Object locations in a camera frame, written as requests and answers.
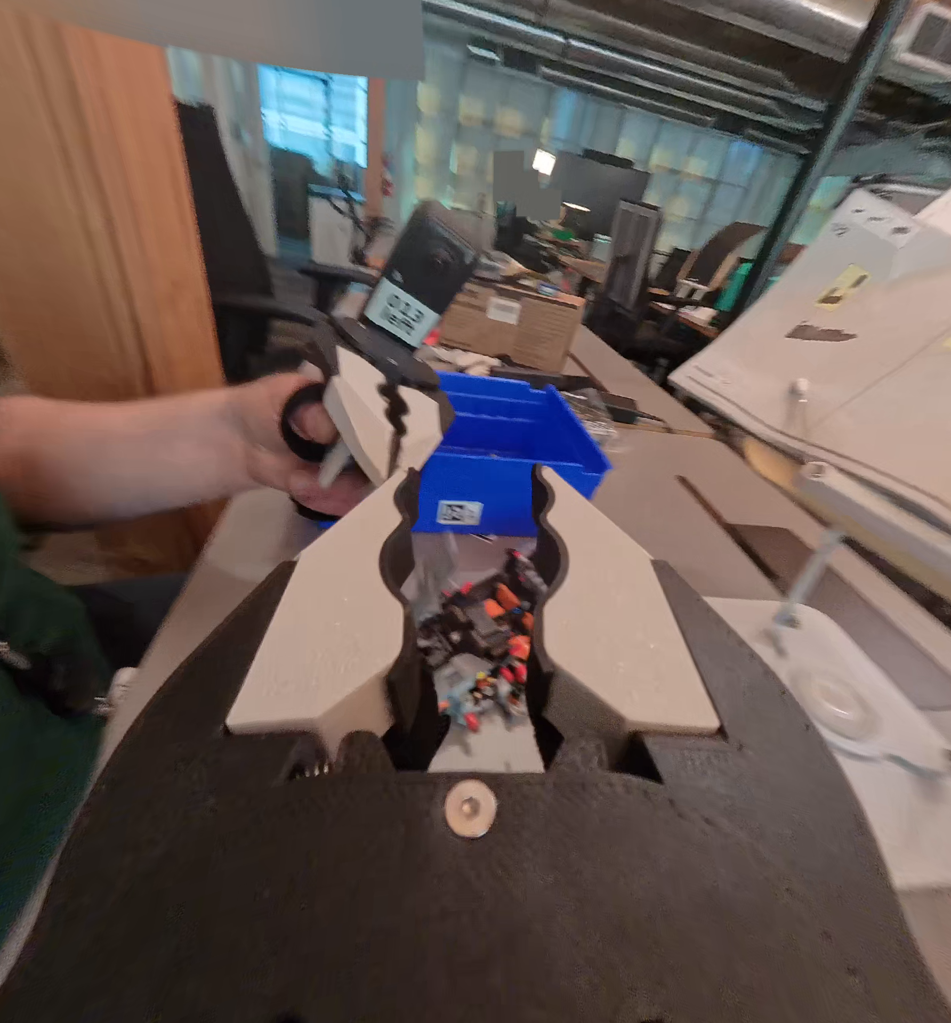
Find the lego car model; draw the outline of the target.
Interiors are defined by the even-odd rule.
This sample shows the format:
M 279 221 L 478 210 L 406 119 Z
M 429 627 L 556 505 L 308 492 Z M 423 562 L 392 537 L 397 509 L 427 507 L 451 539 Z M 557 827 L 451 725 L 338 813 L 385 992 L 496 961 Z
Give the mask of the lego car model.
M 475 735 L 491 711 L 506 723 L 528 716 L 534 614 L 546 589 L 532 555 L 509 547 L 499 569 L 437 592 L 418 648 L 450 728 Z

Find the person's green shirt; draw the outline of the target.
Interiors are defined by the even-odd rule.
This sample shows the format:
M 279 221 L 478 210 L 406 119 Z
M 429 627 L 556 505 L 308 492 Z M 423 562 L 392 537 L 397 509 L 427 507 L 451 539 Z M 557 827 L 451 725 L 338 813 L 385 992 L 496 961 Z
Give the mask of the person's green shirt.
M 85 794 L 111 679 L 85 606 L 25 562 L 0 493 L 0 948 Z

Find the clear plastic bags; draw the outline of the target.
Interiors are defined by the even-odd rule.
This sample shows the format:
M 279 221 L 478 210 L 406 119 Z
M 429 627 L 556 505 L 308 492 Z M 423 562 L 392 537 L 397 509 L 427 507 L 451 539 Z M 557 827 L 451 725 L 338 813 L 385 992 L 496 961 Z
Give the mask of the clear plastic bags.
M 594 388 L 559 391 L 560 396 L 580 420 L 583 428 L 599 446 L 610 442 L 615 428 L 610 412 Z

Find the black power adapter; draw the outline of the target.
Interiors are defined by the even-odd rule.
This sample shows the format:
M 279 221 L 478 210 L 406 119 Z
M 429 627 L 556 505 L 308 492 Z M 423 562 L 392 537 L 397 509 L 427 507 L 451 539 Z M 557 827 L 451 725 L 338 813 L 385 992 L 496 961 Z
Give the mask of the black power adapter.
M 660 428 L 670 432 L 670 427 L 665 419 L 642 411 L 631 398 L 615 395 L 610 392 L 600 392 L 599 398 L 603 409 L 610 416 L 613 422 L 621 426 Z

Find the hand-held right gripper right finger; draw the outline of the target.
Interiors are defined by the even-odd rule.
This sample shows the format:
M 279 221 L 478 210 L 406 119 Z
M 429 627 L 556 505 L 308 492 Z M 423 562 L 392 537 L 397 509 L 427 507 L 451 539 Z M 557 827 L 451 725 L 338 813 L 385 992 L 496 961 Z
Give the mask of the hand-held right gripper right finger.
M 610 768 L 645 736 L 717 737 L 721 722 L 655 561 L 553 468 L 532 469 L 530 697 L 558 752 L 597 747 Z

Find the brown cardboard box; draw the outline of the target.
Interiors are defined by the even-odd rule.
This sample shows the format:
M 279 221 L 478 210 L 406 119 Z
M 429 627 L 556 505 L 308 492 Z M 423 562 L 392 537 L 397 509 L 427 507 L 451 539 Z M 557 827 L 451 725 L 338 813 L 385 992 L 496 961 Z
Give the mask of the brown cardboard box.
M 583 325 L 585 300 L 568 294 L 470 281 L 437 325 L 440 342 L 471 353 L 559 372 Z

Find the person's dark trousers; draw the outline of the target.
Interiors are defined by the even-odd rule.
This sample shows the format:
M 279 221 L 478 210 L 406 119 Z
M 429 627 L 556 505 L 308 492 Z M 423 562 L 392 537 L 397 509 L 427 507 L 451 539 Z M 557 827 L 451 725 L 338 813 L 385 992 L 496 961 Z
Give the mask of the person's dark trousers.
M 138 667 L 188 580 L 168 573 L 69 586 L 111 671 Z

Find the paned window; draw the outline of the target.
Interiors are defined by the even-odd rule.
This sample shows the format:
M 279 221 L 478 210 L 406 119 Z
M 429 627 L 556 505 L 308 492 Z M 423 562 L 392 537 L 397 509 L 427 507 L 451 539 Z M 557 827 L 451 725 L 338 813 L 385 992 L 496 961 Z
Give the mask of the paned window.
M 309 159 L 323 175 L 341 164 L 367 168 L 367 78 L 265 64 L 256 74 L 271 147 Z

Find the person's left forearm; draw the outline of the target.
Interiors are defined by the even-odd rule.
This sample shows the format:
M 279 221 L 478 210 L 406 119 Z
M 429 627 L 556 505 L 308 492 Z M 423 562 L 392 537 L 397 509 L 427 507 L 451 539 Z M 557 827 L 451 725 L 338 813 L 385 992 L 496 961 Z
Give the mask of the person's left forearm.
M 24 525 L 64 528 L 236 495 L 254 483 L 231 389 L 108 403 L 0 396 L 0 493 Z

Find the white air vent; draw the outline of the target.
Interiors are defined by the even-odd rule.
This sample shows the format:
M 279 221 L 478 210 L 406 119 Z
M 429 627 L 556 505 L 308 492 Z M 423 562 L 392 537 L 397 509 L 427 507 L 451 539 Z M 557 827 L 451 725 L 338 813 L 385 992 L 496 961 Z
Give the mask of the white air vent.
M 891 43 L 891 58 L 900 66 L 951 82 L 951 7 L 915 2 Z

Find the blue plastic bin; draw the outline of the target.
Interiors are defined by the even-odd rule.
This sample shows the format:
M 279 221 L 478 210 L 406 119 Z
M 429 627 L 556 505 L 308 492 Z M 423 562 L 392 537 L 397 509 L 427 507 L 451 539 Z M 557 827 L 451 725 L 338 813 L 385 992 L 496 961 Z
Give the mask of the blue plastic bin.
M 533 536 L 533 468 L 591 499 L 610 460 L 551 386 L 438 374 L 455 416 L 421 471 L 414 533 Z

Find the large black monitor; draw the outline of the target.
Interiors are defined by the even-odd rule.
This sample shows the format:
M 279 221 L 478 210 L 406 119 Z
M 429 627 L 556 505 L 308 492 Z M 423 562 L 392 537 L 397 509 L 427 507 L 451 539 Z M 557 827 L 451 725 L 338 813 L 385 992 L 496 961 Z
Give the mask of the large black monitor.
M 650 172 L 625 168 L 569 151 L 560 151 L 550 177 L 558 188 L 565 218 L 581 237 L 610 234 L 612 219 L 621 201 L 641 201 Z

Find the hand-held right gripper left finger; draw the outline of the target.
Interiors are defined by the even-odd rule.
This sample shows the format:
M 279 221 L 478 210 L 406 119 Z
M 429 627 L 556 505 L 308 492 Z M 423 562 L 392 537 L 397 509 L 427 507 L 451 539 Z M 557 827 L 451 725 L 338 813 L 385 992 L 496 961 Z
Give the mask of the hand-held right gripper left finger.
M 312 735 L 330 755 L 347 736 L 373 733 L 395 767 L 431 766 L 442 718 L 403 594 L 419 490 L 420 473 L 399 470 L 296 558 L 230 733 Z

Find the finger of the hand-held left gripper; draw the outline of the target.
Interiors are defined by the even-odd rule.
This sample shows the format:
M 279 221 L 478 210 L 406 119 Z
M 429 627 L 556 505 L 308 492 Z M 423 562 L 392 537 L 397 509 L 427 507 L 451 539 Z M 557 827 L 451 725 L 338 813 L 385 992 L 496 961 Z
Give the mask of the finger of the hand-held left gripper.
M 440 388 L 431 391 L 400 388 L 398 393 L 404 401 L 405 412 L 402 413 L 403 432 L 397 447 L 396 470 L 420 470 L 454 422 L 454 409 Z
M 349 349 L 335 349 L 336 371 L 327 381 L 322 405 L 337 431 L 322 460 L 322 487 L 330 488 L 354 464 L 381 485 L 398 469 L 400 435 L 391 418 L 393 391 L 384 373 Z

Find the lego instruction booklet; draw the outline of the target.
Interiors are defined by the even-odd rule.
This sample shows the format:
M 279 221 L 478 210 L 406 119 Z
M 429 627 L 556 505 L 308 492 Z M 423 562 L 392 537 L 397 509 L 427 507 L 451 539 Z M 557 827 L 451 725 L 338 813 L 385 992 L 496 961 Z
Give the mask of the lego instruction booklet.
M 854 189 L 669 383 L 951 530 L 951 233 Z

